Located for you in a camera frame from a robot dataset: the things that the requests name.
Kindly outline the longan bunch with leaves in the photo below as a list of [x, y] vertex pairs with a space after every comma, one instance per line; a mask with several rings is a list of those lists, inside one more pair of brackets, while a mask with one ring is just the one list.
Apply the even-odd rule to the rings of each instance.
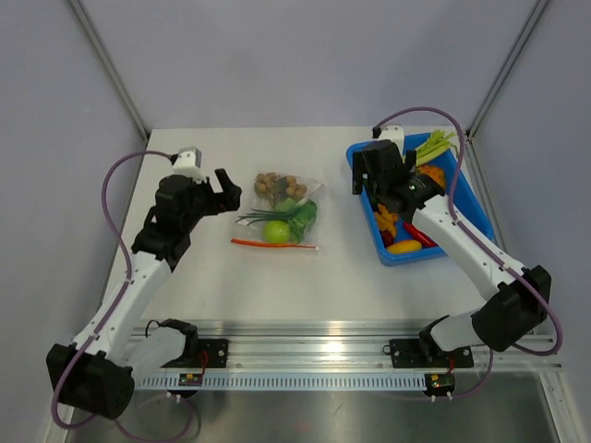
[[273, 172], [258, 174], [253, 188], [272, 209], [288, 198], [299, 201], [308, 193], [308, 187], [296, 176]]

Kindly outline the clear zip bag orange zipper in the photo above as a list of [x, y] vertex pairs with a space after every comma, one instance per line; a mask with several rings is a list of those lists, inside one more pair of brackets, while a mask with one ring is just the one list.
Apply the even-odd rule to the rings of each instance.
[[318, 250], [314, 227], [323, 184], [311, 177], [259, 172], [230, 242], [264, 249]]

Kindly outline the green apple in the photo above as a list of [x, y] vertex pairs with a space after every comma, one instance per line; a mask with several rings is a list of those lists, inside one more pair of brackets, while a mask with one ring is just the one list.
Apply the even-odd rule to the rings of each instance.
[[289, 244], [290, 226], [285, 221], [267, 221], [262, 231], [263, 240], [270, 244]]

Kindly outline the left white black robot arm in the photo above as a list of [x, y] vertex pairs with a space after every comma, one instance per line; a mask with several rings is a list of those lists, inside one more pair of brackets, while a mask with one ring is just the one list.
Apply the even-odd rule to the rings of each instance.
[[127, 408], [136, 385], [157, 369], [204, 363], [197, 327], [178, 319], [166, 319], [131, 352], [126, 347], [147, 304], [189, 249], [198, 222], [239, 209], [241, 188], [224, 169], [215, 175], [220, 191], [208, 179], [189, 174], [160, 181], [142, 229], [124, 250], [125, 278], [70, 344], [55, 344], [46, 356], [54, 419], [58, 404], [64, 404], [114, 420]]

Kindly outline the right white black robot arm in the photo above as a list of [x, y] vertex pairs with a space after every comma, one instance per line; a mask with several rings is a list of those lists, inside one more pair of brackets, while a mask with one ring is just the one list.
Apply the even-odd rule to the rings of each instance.
[[496, 247], [458, 210], [431, 176], [419, 173], [388, 140], [368, 143], [351, 155], [352, 187], [433, 240], [476, 286], [484, 304], [447, 316], [418, 336], [421, 359], [441, 365], [452, 352], [486, 345], [503, 352], [548, 316], [551, 278], [541, 266], [527, 268]]

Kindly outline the napa cabbage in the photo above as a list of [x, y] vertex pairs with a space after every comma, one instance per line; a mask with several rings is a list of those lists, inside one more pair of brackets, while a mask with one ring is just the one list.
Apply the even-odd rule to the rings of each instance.
[[302, 203], [287, 198], [278, 203], [275, 209], [289, 215], [286, 222], [290, 228], [290, 242], [292, 244], [301, 244], [316, 221], [318, 215], [317, 203], [311, 199]]

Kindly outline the green scallion bunch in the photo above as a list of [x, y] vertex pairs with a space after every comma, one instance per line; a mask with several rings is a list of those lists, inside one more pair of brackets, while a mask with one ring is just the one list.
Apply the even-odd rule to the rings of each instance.
[[295, 210], [252, 210], [249, 213], [239, 215], [236, 223], [244, 222], [246, 225], [251, 225], [257, 222], [268, 221], [284, 221], [288, 222], [295, 214]]

